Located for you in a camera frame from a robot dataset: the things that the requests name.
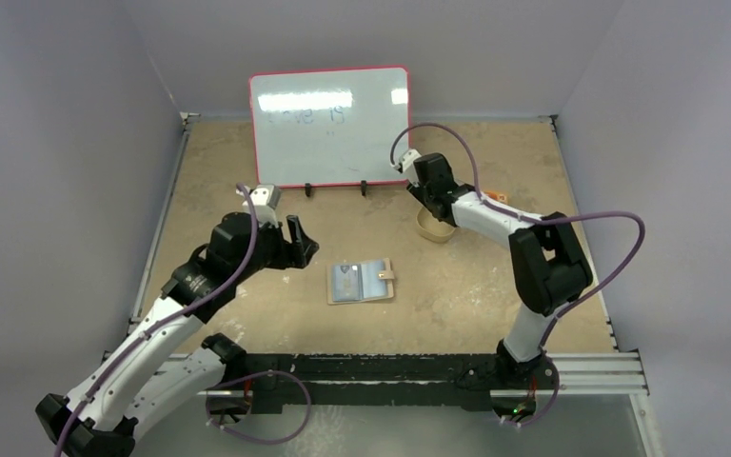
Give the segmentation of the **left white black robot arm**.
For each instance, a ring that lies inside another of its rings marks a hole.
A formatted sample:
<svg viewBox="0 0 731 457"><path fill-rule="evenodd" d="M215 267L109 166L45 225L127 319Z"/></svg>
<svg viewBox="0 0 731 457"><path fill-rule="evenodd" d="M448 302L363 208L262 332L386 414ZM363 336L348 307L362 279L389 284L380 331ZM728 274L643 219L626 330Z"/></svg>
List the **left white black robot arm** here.
<svg viewBox="0 0 731 457"><path fill-rule="evenodd" d="M282 224L244 212L226 215L162 288L148 314L88 379L67 394L50 393L35 409L57 456L129 456L147 431L205 388L250 389L279 378L222 333L206 337L177 368L172 352L236 296L253 274L303 269L319 245L298 217Z"/></svg>

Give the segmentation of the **beige card holder wallet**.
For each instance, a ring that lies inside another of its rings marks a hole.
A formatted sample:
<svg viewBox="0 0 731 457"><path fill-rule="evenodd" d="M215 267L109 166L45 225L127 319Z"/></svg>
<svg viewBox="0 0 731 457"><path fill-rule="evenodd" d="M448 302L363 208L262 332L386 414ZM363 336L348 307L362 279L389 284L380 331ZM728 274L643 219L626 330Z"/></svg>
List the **beige card holder wallet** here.
<svg viewBox="0 0 731 457"><path fill-rule="evenodd" d="M326 271L327 303L331 306L390 300L395 272L389 258L332 264Z"/></svg>

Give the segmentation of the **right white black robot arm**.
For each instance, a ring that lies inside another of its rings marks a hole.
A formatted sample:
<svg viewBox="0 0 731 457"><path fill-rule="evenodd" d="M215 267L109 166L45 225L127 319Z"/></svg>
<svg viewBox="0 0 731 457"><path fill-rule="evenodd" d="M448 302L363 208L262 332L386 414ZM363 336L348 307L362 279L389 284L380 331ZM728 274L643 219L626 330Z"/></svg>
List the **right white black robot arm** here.
<svg viewBox="0 0 731 457"><path fill-rule="evenodd" d="M406 151L395 167L407 189L438 221L478 233L508 249L522 302L497 347L496 373L508 387L529 380L543 358L546 331L559 307L577 300L593 273L570 224L559 212L548 216L518 211L458 182L440 153Z"/></svg>

